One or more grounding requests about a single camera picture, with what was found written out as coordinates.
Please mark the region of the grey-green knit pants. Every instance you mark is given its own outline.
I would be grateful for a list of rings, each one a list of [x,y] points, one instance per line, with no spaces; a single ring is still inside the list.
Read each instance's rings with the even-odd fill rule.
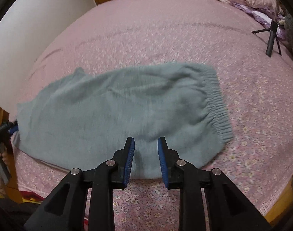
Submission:
[[[93,169],[133,137],[135,179],[160,177],[160,137],[196,167],[233,138],[216,71],[203,64],[127,67],[96,76],[78,68],[19,104],[17,120],[14,145],[64,169]]]

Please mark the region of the grey fuzzy blanket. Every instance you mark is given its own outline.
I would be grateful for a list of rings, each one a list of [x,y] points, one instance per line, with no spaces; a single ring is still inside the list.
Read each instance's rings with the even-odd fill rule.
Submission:
[[[285,30],[285,47],[293,56],[293,18],[291,14],[287,12],[285,18],[280,20],[280,25]]]

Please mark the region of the black phone tripod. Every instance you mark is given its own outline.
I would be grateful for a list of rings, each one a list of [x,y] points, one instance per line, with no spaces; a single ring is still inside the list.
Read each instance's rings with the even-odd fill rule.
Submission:
[[[279,14],[279,0],[276,0],[275,14],[274,14],[273,19],[271,20],[270,27],[266,28],[266,29],[262,29],[262,30],[252,31],[253,34],[257,34],[257,33],[261,33],[261,32],[269,32],[270,33],[268,43],[267,43],[267,49],[265,51],[265,54],[268,57],[272,56],[274,42],[277,43],[279,55],[282,55],[279,40],[278,40],[278,37],[277,37],[277,34],[276,34],[277,30],[278,30],[278,26],[279,26],[279,24],[278,24],[278,14]]]

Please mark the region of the pink floral bed sheet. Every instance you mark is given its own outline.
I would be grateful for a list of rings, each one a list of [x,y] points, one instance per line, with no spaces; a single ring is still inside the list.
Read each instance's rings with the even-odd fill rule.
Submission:
[[[257,23],[215,0],[114,0],[71,24],[36,61],[18,105],[18,187],[46,197],[69,169],[97,167],[135,139],[116,230],[177,230],[163,136],[218,167],[266,215],[293,175],[293,59],[265,55]]]

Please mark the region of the purple pillow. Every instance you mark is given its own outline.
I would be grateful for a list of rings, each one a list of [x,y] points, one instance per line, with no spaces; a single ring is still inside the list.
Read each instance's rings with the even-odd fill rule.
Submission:
[[[258,23],[263,25],[264,28],[267,29],[267,28],[271,27],[272,19],[269,16],[267,16],[266,14],[264,14],[263,12],[260,12],[258,10],[255,10],[255,9],[251,8],[251,7],[241,5],[241,4],[238,4],[238,3],[232,3],[232,5],[234,7],[236,7],[237,9],[239,9],[239,10],[245,12],[246,14],[250,15],[255,21],[258,21]],[[281,41],[286,40],[285,29],[284,29],[283,26],[278,26],[276,35]]]

